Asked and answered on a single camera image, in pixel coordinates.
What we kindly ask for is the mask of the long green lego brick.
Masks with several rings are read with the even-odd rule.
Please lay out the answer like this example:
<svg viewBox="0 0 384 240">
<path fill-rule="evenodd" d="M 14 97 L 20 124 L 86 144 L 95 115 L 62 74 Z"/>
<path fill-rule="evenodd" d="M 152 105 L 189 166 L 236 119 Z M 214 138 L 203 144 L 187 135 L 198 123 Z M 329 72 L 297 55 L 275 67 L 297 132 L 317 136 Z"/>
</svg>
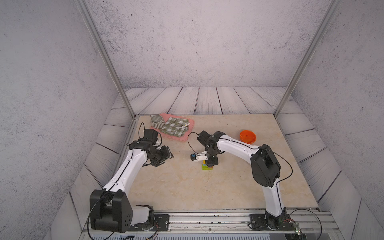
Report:
<svg viewBox="0 0 384 240">
<path fill-rule="evenodd" d="M 208 171 L 208 170 L 212 170 L 213 167 L 208 167 L 207 165 L 202 165 L 202 170 L 203 171 Z"/>
</svg>

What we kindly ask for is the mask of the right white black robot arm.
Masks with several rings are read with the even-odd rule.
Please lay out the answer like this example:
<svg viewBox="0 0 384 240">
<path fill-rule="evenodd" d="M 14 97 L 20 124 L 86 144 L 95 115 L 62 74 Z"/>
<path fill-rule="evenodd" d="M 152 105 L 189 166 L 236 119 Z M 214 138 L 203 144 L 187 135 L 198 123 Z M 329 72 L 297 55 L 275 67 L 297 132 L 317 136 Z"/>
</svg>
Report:
<svg viewBox="0 0 384 240">
<path fill-rule="evenodd" d="M 205 147 L 203 153 L 208 167 L 219 164 L 218 155 L 229 153 L 243 159 L 251 165 L 254 180 L 263 188 L 266 200 L 266 215 L 278 218 L 285 207 L 278 189 L 281 165 L 270 146 L 253 146 L 239 142 L 223 132 L 217 131 L 210 135 L 203 131 L 197 140 Z"/>
</svg>

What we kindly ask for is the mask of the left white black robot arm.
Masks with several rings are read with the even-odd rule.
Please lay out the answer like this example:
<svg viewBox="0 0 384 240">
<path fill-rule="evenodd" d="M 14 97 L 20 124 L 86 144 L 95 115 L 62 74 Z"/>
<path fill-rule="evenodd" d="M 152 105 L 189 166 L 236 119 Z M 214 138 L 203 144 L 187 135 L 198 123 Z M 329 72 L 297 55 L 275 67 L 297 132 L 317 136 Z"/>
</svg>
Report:
<svg viewBox="0 0 384 240">
<path fill-rule="evenodd" d="M 130 144 L 128 154 L 116 174 L 101 189 L 90 195 L 90 213 L 87 228 L 113 233 L 125 233 L 138 228 L 151 231 L 156 228 L 152 206 L 132 206 L 128 195 L 139 171 L 147 161 L 158 167 L 173 158 L 169 147 L 140 139 Z"/>
</svg>

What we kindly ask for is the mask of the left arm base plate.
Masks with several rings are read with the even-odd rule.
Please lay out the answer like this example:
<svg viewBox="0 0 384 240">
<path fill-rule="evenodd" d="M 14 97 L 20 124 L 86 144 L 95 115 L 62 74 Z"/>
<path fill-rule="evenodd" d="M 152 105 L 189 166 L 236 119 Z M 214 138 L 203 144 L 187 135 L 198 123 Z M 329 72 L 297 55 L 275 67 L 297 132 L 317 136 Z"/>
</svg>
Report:
<svg viewBox="0 0 384 240">
<path fill-rule="evenodd" d="M 128 232 L 167 232 L 169 230 L 170 215 L 155 214 L 153 215 L 153 223 L 141 223 L 130 226 Z"/>
</svg>

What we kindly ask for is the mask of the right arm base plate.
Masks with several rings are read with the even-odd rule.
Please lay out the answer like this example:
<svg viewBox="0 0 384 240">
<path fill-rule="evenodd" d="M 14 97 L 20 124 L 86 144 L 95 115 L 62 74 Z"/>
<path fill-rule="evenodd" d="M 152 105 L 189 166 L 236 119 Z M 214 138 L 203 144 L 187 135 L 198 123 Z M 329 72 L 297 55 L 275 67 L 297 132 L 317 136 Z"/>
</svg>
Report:
<svg viewBox="0 0 384 240">
<path fill-rule="evenodd" d="M 250 214 L 248 227 L 253 231 L 294 231 L 290 215 L 282 213 L 279 217 L 269 214 Z"/>
</svg>

